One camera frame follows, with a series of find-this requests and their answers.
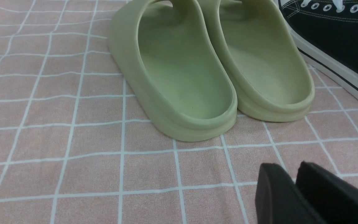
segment black canvas sneaker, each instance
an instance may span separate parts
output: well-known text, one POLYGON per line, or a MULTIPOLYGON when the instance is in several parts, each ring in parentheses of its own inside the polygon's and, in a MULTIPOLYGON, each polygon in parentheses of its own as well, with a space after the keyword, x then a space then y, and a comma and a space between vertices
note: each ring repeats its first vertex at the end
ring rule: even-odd
POLYGON ((275 1, 306 62, 358 99, 358 0, 275 1))

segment fabric surface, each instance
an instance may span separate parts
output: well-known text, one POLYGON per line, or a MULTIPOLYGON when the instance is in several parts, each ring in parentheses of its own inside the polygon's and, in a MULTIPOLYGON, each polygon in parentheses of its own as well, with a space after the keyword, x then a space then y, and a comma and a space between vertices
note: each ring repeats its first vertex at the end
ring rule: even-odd
POLYGON ((358 101, 314 68, 302 120, 239 113, 199 143, 159 133, 108 52, 125 3, 0 0, 0 223, 254 224, 262 162, 358 187, 358 101))

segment metal eyelet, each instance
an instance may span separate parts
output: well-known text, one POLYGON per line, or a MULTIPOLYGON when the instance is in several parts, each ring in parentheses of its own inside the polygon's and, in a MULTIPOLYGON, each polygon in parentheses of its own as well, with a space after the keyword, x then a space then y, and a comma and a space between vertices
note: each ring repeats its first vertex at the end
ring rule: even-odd
POLYGON ((326 6, 324 6, 324 8, 323 8, 323 11, 328 11, 328 10, 330 10, 332 8, 332 6, 331 5, 326 5, 326 6))
POLYGON ((320 3, 314 3, 312 6, 311 6, 311 9, 317 9, 319 7, 320 3))
POLYGON ((355 13, 358 11, 358 4, 351 7, 351 13, 355 13))
POLYGON ((341 10, 337 9, 337 12, 339 13, 339 12, 342 12, 342 11, 344 11, 344 10, 345 10, 345 6, 342 6, 342 9, 341 9, 341 10))

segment green slide sandal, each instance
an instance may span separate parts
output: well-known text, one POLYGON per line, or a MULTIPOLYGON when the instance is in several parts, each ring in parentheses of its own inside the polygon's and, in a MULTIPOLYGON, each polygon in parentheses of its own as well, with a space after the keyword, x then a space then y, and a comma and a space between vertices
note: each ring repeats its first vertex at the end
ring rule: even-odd
POLYGON ((244 114, 270 122, 304 117, 314 83, 271 0, 198 0, 210 40, 244 114))
POLYGON ((196 0, 133 0, 113 17, 111 54, 155 127, 185 142, 229 130, 236 91, 196 0))

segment white shoelace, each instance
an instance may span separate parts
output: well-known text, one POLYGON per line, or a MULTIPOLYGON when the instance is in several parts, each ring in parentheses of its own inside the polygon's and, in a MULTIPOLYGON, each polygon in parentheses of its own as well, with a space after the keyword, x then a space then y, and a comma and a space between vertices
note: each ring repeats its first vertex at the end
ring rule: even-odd
MULTIPOLYGON (((308 5, 310 2, 311 2, 311 0, 304 0, 302 2, 302 4, 308 5)), ((343 1, 342 0, 332 0, 332 2, 334 3, 335 7, 337 8, 337 11, 343 10, 343 1)))

